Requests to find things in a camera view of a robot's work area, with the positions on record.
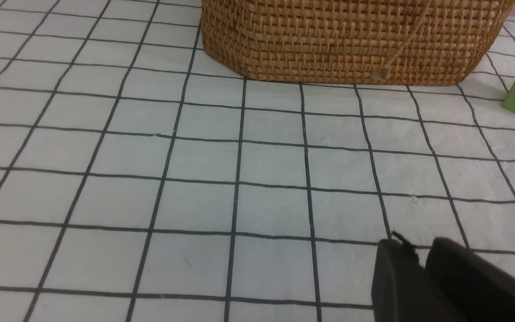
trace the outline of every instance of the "basket handle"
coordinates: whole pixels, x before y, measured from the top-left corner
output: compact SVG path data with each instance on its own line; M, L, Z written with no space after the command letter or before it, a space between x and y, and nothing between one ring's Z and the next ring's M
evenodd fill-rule
M419 14L413 29L411 30L408 37L406 37L405 41L401 44L401 46L395 51L393 55L391 55L387 61L384 63L384 66L380 69L376 69L372 72L371 78L374 80L388 80L391 78L391 65L397 57L401 54L401 52L407 47L407 45L413 40L413 38L417 35L418 29L421 27L422 22L425 19L426 11L429 10L434 0L426 0L425 6L421 10L421 14Z

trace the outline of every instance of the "checkered floor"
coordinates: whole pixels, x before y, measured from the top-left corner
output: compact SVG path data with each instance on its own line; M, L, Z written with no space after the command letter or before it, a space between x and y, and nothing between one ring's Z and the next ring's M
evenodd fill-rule
M515 17L459 86L269 84L167 2L0 0L0 322L370 322L393 230L515 275Z

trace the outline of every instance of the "floor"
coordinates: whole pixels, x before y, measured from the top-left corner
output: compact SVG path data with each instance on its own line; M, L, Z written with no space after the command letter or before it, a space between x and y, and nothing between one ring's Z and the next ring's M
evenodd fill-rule
M515 17L459 86L269 84L166 1L0 0L0 322L370 322L393 230L515 276Z

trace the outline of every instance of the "grid line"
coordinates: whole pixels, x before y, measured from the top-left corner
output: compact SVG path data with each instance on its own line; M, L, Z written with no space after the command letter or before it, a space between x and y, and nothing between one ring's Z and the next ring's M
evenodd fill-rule
M429 135L426 132L425 124L422 122L421 108L418 104L418 100L416 97L414 97L414 94L410 90L410 87L407 86L407 90L408 90L410 96L413 98L414 106L417 108L417 116L419 119L419 123L421 124L422 133L425 136L426 144L428 145L429 150L431 151L433 158L435 159L435 164L438 169L438 175L440 176L440 179L442 181L442 186L444 187L446 196L448 197L448 202L450 203L450 208L452 209L452 213L454 214L454 219L456 220L456 225L458 225L458 230L460 231L460 235L462 236L462 240L464 241L464 246L466 246L466 248L469 249L470 243L468 243L468 238L466 237L466 234L464 233L464 227L462 227L462 222L460 221L460 217L458 216L458 211L456 210L456 206L454 205L454 200L452 199L452 195L450 194L450 189L448 188L448 184L446 183L446 179L444 177L444 174L442 173L442 167L440 166L440 161L438 160L438 156L435 152L435 149L433 148L433 146L431 144Z
M474 120L474 123L478 126L478 121L476 120L476 113L474 112L474 107L472 106L472 104L470 103L468 98L466 97L466 94L464 94L464 90L462 89L462 87L460 87L460 85L457 85L457 86L460 89L460 93L462 93L462 97L464 97L464 100L466 100L466 103L468 103L468 106L470 107L470 111L472 112L472 118ZM482 136L482 139L484 139L484 142L486 143L486 147L490 151L490 154L492 155L492 157L494 157L496 164L498 165L498 168L500 170L500 173L502 173L502 176L503 176L504 180L506 181L506 184L510 188L510 191L513 194L514 199L515 199L515 189L511 185L510 179L507 177L507 174L505 173L504 169L502 168L502 164L496 157L496 154L492 150L492 147L490 146L490 143L488 142L488 139L486 139L486 136L484 135L484 131L482 131L482 128L480 128L480 126L478 126L478 131L480 131L480 135Z
M309 215L309 236L311 238L311 259L313 266L313 287L315 288L315 302L317 309L317 322L323 322L321 313L321 291L319 289L319 265L317 264L317 246L315 241L315 220L313 219L313 201L311 196L311 173L309 172L309 149L307 144L307 122L305 118L305 97L303 85L299 84L301 98L301 124L303 127L303 159L305 165L305 179L307 190L307 212Z
M240 110L240 128L237 139L237 160L236 160L236 181L233 190L233 206L232 206L232 224L230 228L229 253L228 253L228 272L225 284L225 304L224 304L224 322L229 322L229 312L232 301L232 282L233 282L233 261L236 247L237 233L237 206L240 196L240 175L241 175L241 149L244 138L244 122L245 122L245 94L247 90L247 80L241 89L241 110Z
M154 15L155 15L156 9L158 8L158 5L159 5L159 2L157 1L156 2L156 6L155 6L155 10L152 12L151 20L154 18ZM145 37L146 37L146 31L145 31L145 33L143 35L142 41L144 41ZM196 40L194 41L194 44L196 44L198 42L199 38L200 38L200 26L198 26L198 31L196 31ZM189 72L192 72L192 66L194 64L194 57L195 57L195 55L196 55L196 51L192 50L192 56L190 57L190 65L188 66L188 71ZM172 138L170 138L170 144L169 144L169 147L168 147L168 154L166 155L166 163L164 164L164 171L163 171L163 174L162 174L162 178L160 179L160 185L159 185L158 192L156 194L155 206L154 206L154 209L152 211L152 217L151 217L150 226L148 228L147 238L146 238L146 240L144 242L144 248L143 248L143 253L141 255L141 258L140 258L139 269L137 271L136 279L135 279L135 285L134 285L133 290L132 290L132 295L133 296L131 297L131 303L130 303L129 308L128 308L126 322L131 322L132 314L133 314L134 309L135 309L136 295L139 293L140 281L142 279L144 265L146 263L147 256L148 256L148 249L150 247L150 243L151 243L151 239L152 239L152 232L153 232L153 229L154 229L154 226L155 226L156 216L158 214L158 209L159 209L159 206L160 206L160 199L162 197L162 193L163 193L163 189L164 189L164 184L166 183L166 176L168 175L168 168L170 166L170 157L172 156L172 151L174 149L174 143L176 142L176 134L178 132L178 123L180 123L180 116L182 114L182 107L184 106L184 98L186 97L186 87L188 86L188 80L189 79L190 79L190 73L187 73L186 77L184 79L184 84L182 86L182 97L180 98L180 105L178 106L178 111L176 113L176 119L174 121L174 131L172 132Z
M363 134L364 134L365 142L367 144L367 152L369 154L369 159L371 161L372 177L373 177L373 179L375 181L376 194L379 197L380 210L381 210L381 213L383 214L384 229L385 229L385 231L387 233L387 238L390 239L391 236L392 236L391 235L391 228L390 228L390 225L388 224L387 210L386 210L386 207L384 205L383 192L380 189L379 177L378 177L378 175L376 173L375 158L374 158L374 155L373 155L374 150L372 149L371 141L368 138L367 126L365 124L365 116L364 116L364 113L363 113L363 100L361 99L361 96L359 94L359 90L357 90L357 86L355 85L353 88L355 90L355 95L356 95L358 103L359 103L359 118L360 118L360 121L361 121L361 126L363 127Z

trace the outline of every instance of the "wicker basket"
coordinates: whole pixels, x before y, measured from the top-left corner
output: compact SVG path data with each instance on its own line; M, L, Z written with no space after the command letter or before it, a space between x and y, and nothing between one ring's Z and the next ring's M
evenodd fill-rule
M453 85L515 0L202 0L206 53L264 81Z

